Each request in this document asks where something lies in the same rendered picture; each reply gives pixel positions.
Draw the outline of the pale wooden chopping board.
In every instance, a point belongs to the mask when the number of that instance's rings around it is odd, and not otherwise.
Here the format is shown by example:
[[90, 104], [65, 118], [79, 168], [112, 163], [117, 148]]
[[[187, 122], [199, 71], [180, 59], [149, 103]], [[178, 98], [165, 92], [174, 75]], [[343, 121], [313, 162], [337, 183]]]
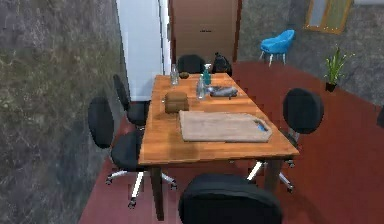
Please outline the pale wooden chopping board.
[[180, 111], [184, 141], [267, 143], [273, 133], [266, 122], [246, 113]]

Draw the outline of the brown bread loaf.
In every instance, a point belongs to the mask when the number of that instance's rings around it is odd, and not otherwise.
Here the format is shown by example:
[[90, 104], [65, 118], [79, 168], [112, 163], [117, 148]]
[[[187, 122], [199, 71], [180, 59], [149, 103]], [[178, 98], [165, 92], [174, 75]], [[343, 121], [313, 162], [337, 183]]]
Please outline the brown bread loaf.
[[188, 97], [185, 92], [168, 92], [164, 98], [165, 112], [178, 113], [180, 110], [188, 111]]

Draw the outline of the wooden dining table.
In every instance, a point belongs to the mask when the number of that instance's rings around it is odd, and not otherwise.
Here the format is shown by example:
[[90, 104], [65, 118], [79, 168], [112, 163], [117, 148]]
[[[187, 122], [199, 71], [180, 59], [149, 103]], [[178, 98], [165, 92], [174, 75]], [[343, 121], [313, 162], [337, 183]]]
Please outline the wooden dining table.
[[188, 79], [181, 80], [177, 86], [173, 86], [168, 76], [155, 77], [139, 163], [150, 168], [153, 200], [159, 221], [164, 219], [161, 167], [165, 164], [264, 159], [267, 161], [264, 188], [273, 192], [278, 185], [282, 160], [299, 154], [274, 124], [269, 125], [272, 136], [267, 143], [187, 143], [183, 141], [177, 117], [164, 112], [162, 99], [170, 91], [186, 93], [191, 110], [241, 112], [254, 115], [264, 121], [269, 120], [244, 91], [240, 91], [232, 99], [208, 97], [198, 100], [196, 98], [198, 78], [199, 76], [194, 74]]

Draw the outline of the clear glass bottle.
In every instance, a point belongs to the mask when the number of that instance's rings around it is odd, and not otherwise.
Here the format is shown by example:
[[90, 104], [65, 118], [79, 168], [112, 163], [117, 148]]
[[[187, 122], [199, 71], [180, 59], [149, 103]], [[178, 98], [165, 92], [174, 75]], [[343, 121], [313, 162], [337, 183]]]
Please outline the clear glass bottle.
[[196, 96], [198, 99], [204, 99], [205, 98], [205, 83], [204, 83], [203, 75], [200, 75], [199, 80], [197, 82]]
[[170, 71], [170, 80], [171, 80], [171, 84], [173, 86], [178, 84], [178, 78], [179, 78], [179, 73], [178, 73], [178, 70], [177, 70], [177, 65], [176, 64], [172, 64], [171, 65], [171, 71]]

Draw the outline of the grey pan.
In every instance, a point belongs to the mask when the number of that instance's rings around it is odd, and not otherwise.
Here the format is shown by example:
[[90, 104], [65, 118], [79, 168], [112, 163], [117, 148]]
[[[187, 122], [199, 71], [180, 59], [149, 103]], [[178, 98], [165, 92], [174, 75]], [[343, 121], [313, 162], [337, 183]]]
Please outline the grey pan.
[[227, 97], [232, 98], [236, 97], [238, 90], [235, 87], [229, 86], [210, 86], [208, 92], [211, 97]]

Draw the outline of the black office chair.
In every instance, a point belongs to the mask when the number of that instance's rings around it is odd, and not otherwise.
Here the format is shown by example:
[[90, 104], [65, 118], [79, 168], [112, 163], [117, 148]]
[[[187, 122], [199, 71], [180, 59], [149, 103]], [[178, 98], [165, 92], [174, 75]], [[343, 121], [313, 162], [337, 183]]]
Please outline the black office chair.
[[177, 61], [179, 72], [188, 72], [190, 74], [200, 74], [204, 71], [205, 61], [196, 54], [183, 55]]
[[280, 202], [270, 192], [232, 174], [200, 174], [180, 196], [182, 224], [282, 224]]
[[[324, 104], [316, 93], [304, 89], [293, 88], [287, 92], [283, 100], [283, 118], [288, 130], [280, 130], [285, 139], [297, 150], [301, 150], [299, 137], [316, 131], [323, 119]], [[268, 165], [269, 160], [283, 161], [289, 167], [294, 167], [294, 155], [261, 156], [256, 159], [255, 165], [250, 169], [246, 180], [256, 183], [258, 171]]]
[[130, 123], [137, 127], [144, 128], [147, 121], [149, 102], [148, 101], [135, 101], [132, 102], [130, 95], [127, 93], [123, 82], [120, 77], [115, 74], [113, 76], [114, 88], [116, 90], [118, 99], [126, 112], [127, 119]]
[[114, 118], [108, 100], [105, 97], [95, 97], [88, 107], [88, 127], [93, 142], [101, 149], [110, 150], [110, 158], [117, 170], [109, 174], [105, 180], [111, 185], [113, 180], [136, 173], [129, 208], [136, 206], [136, 198], [139, 194], [141, 183], [148, 168], [138, 163], [143, 132], [134, 129], [131, 132], [114, 136]]
[[219, 52], [215, 53], [214, 63], [212, 66], [213, 73], [227, 73], [232, 76], [232, 66], [229, 61]]

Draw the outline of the brown wooden door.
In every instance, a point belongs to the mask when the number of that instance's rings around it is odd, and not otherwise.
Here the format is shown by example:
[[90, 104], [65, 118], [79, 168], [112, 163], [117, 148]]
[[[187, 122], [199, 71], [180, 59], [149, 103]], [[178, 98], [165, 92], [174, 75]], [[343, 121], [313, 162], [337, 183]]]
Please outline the brown wooden door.
[[172, 59], [196, 54], [213, 62], [216, 52], [236, 58], [243, 0], [169, 0]]

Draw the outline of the blue shell chair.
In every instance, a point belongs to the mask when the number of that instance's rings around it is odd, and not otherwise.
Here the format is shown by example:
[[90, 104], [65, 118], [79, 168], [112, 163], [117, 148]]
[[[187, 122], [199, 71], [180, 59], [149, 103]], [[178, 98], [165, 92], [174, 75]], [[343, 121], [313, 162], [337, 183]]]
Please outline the blue shell chair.
[[293, 42], [294, 36], [295, 31], [288, 29], [278, 36], [262, 40], [260, 43], [261, 55], [259, 59], [265, 60], [266, 55], [269, 55], [269, 64], [272, 64], [273, 57], [281, 55], [283, 64], [286, 64], [286, 55]]

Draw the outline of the green house plant black pot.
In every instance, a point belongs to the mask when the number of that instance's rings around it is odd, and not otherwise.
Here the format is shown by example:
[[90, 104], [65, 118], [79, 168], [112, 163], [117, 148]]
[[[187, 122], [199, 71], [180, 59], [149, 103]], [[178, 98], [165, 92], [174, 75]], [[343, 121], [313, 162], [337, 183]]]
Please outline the green house plant black pot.
[[326, 78], [325, 90], [333, 92], [338, 84], [338, 80], [344, 76], [342, 69], [346, 61], [353, 57], [354, 53], [345, 53], [336, 45], [332, 55], [326, 58], [327, 72], [324, 75]]

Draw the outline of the wood framed picture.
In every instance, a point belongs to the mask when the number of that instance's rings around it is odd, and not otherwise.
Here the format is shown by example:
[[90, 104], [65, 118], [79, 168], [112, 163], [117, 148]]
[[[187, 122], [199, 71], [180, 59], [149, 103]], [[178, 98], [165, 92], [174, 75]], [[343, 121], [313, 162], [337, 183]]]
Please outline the wood framed picture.
[[353, 0], [310, 0], [304, 29], [341, 34]]

